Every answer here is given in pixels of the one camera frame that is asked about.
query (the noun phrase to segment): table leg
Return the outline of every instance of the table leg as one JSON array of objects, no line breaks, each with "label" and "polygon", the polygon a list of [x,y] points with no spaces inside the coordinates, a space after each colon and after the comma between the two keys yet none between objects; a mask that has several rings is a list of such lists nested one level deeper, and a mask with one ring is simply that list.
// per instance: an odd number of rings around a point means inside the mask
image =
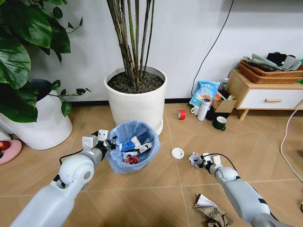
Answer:
[{"label": "table leg", "polygon": [[244,117],[245,117],[246,114],[248,113],[248,110],[249,110],[249,109],[244,110],[244,111],[242,112],[241,116],[239,117],[239,120],[240,120],[240,121],[243,121],[243,120],[244,120]]}]

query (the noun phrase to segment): wooden side table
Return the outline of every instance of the wooden side table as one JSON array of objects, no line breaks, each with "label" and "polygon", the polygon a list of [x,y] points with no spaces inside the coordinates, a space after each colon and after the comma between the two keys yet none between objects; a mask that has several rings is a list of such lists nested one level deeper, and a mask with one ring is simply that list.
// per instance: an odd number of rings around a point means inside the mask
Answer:
[{"label": "wooden side table", "polygon": [[242,121],[249,110],[303,110],[303,85],[255,84],[240,70],[232,70],[227,91],[235,96],[236,109],[244,110]]}]

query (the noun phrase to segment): pink object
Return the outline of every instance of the pink object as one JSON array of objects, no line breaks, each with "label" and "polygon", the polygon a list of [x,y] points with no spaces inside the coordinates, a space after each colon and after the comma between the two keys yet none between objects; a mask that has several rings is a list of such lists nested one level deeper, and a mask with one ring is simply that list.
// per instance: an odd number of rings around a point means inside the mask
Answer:
[{"label": "pink object", "polygon": [[12,160],[20,153],[22,149],[22,144],[19,140],[10,140],[9,142],[10,142],[10,148],[2,151],[3,157],[0,158],[0,165]]}]

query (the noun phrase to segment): drawer handle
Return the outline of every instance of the drawer handle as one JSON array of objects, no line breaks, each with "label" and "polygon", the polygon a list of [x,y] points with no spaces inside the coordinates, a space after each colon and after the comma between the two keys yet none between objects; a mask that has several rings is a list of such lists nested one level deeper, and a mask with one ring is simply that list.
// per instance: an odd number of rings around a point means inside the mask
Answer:
[{"label": "drawer handle", "polygon": [[267,102],[267,103],[281,103],[282,99],[281,98],[267,98],[267,99],[265,99],[265,102]]}]

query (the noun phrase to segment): crumpled paper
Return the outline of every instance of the crumpled paper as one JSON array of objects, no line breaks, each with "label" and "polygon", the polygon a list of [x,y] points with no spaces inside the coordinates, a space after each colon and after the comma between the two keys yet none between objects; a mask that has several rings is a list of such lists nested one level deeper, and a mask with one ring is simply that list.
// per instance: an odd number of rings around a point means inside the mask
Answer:
[{"label": "crumpled paper", "polygon": [[202,158],[195,152],[193,152],[193,154],[191,156],[188,157],[188,159],[190,160],[190,164],[193,165],[196,168],[202,168]]},{"label": "crumpled paper", "polygon": [[206,220],[208,227],[229,227],[232,225],[232,221],[226,213],[202,194],[197,193],[197,202],[193,208],[208,217]]}]

